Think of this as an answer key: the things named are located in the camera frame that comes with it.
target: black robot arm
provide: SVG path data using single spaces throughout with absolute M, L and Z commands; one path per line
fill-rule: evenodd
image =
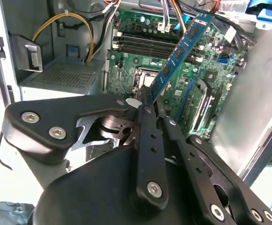
M 148 88 L 137 99 L 137 109 L 109 94 L 7 107 L 5 139 L 45 164 L 98 140 L 120 140 L 51 183 L 30 224 L 272 225 L 270 209 L 209 143 L 185 139 Z

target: yellow wire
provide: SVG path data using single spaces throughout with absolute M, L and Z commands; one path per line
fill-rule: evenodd
M 32 38 L 32 41 L 35 41 L 36 38 L 38 37 L 38 35 L 46 27 L 48 27 L 52 22 L 54 22 L 54 21 L 56 21 L 56 20 L 58 20 L 58 19 L 60 19 L 62 17 L 65 17 L 65 16 L 72 16 L 72 17 L 75 17 L 75 18 L 81 20 L 87 26 L 87 28 L 89 29 L 89 31 L 90 31 L 90 49 L 89 49 L 89 55 L 88 55 L 88 58 L 87 58 L 87 62 L 89 62 L 91 60 L 91 58 L 92 58 L 92 54 L 93 54 L 93 50 L 94 50 L 93 32 L 92 32 L 88 22 L 82 16 L 80 16 L 79 14 L 76 14 L 76 13 L 60 13 L 60 14 L 57 14 L 57 15 L 53 16 L 52 18 L 47 20 L 44 24 L 42 24 L 41 27 L 39 27 L 39 29 L 34 34 L 34 36 Z
M 170 1 L 173 4 L 173 7 L 174 7 L 175 12 L 176 12 L 176 15 L 179 17 L 179 23 L 181 24 L 183 32 L 185 33 L 187 31 L 187 29 L 186 29 L 186 26 L 184 24 L 182 12 L 181 12 L 180 8 L 178 7 L 177 3 L 175 2 L 175 0 L 170 0 Z

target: motherboard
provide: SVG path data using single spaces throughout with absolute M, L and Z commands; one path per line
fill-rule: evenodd
M 119 11 L 113 23 L 108 93 L 132 98 L 143 85 L 152 84 L 182 36 L 176 19 L 170 20 L 168 32 L 159 29 L 162 20 L 158 15 Z M 234 51 L 214 26 L 206 29 L 161 93 L 166 114 L 185 136 L 210 137 L 233 80 L 245 66 L 245 54 Z

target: sata port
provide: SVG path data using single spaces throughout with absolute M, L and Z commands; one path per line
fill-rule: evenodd
M 217 60 L 217 62 L 222 63 L 222 64 L 228 64 L 229 60 L 225 59 L 225 58 L 219 57 L 218 60 Z

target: ventilation grille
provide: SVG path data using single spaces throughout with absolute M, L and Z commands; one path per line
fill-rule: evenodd
M 92 66 L 56 61 L 31 81 L 63 87 L 85 88 L 93 74 L 95 74 L 95 68 Z

